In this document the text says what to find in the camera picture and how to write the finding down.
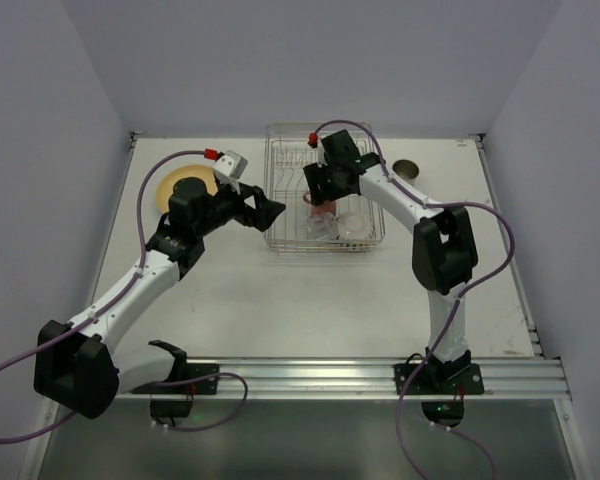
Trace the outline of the white blue striped bowl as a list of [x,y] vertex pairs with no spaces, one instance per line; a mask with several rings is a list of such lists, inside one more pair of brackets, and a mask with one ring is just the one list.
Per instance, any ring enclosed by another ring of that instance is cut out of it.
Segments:
[[373,234],[369,219],[358,212],[344,212],[337,218],[338,238],[345,241],[368,240]]

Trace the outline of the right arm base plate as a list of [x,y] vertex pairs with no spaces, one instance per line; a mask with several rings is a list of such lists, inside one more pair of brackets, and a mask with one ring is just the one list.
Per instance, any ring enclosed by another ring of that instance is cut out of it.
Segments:
[[406,380],[423,364],[406,394],[445,397],[445,400],[422,401],[422,412],[434,424],[459,426],[465,414],[466,397],[485,393],[480,366],[473,362],[469,350],[453,361],[441,362],[435,356],[428,362],[423,363],[423,360],[423,355],[415,353],[392,366],[396,393],[401,393]]

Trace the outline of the pink dotted mug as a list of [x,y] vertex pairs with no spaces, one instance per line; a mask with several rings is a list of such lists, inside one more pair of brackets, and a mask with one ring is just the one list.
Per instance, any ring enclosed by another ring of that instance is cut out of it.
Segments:
[[311,195],[309,192],[306,192],[302,200],[307,207],[307,212],[309,217],[331,214],[332,216],[337,216],[337,203],[334,201],[328,201],[321,203],[319,205],[314,205],[311,200]]

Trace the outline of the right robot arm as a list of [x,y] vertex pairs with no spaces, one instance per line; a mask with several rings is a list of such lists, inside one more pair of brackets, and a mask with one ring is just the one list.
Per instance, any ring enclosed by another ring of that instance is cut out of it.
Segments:
[[427,351],[440,364],[470,361],[461,290],[478,255],[467,210],[434,207],[432,201],[390,171],[375,152],[361,153],[346,130],[326,137],[312,132],[308,145],[317,161],[304,167],[311,203],[318,206],[358,195],[383,208],[412,235],[411,265],[428,292]]

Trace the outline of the white brown mug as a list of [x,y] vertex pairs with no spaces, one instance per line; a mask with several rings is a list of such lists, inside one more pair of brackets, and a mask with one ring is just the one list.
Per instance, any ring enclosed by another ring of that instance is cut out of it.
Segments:
[[420,175],[419,166],[412,160],[399,159],[392,164],[393,172],[404,181],[413,184]]

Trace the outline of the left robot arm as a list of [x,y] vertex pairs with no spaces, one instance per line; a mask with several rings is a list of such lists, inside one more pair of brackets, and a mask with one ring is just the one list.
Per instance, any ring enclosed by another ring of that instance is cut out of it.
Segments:
[[100,416],[120,394],[146,385],[181,386],[190,377],[187,354],[154,340],[126,358],[114,354],[130,327],[192,269],[204,238],[231,221],[269,229],[285,211],[257,186],[222,185],[215,194],[187,177],[176,183],[156,232],[138,262],[94,305],[38,334],[33,386],[37,393],[88,418]]

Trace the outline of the clear glass cup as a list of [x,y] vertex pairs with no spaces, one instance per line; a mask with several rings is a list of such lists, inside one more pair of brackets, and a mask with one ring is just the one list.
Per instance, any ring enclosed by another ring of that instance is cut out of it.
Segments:
[[312,241],[331,241],[339,237],[337,218],[331,214],[308,217],[306,221],[307,239]]

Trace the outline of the aluminium mounting rail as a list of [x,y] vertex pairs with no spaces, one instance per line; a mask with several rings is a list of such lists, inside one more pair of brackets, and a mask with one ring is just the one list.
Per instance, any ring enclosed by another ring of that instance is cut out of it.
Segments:
[[[282,359],[282,358],[187,358],[187,363],[215,363],[218,373],[183,382],[196,383],[218,377],[219,398],[237,398],[247,390],[254,399],[351,400],[394,399],[392,366],[397,359]],[[481,359],[485,393],[467,399],[554,400],[567,399],[570,391],[562,364],[543,359]],[[422,369],[406,380],[401,393]],[[445,400],[442,396],[409,396]]]

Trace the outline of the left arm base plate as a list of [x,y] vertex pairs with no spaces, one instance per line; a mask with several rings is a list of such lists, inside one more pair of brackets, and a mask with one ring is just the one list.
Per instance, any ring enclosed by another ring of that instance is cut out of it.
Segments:
[[[178,382],[218,373],[220,367],[215,363],[187,363],[181,365],[177,373],[172,373],[166,382]],[[176,425],[191,413],[194,401],[198,397],[212,396],[217,393],[218,377],[196,383],[177,386],[157,386],[145,384],[132,390],[133,394],[150,395],[149,404],[152,418]]]

